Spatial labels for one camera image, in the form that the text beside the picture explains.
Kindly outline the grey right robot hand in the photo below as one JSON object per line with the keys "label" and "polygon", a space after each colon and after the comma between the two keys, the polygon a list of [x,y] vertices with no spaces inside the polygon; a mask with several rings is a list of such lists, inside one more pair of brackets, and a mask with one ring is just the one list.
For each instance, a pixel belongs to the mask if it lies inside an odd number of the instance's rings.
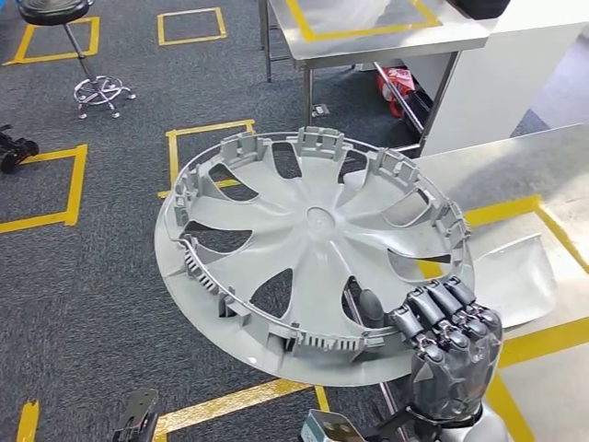
{"label": "grey right robot hand", "polygon": [[450,273],[412,286],[385,309],[355,277],[342,305],[366,338],[381,340],[354,361],[357,386],[409,379],[406,402],[431,421],[462,421],[477,413],[503,343],[499,313],[482,304],[469,276]]}

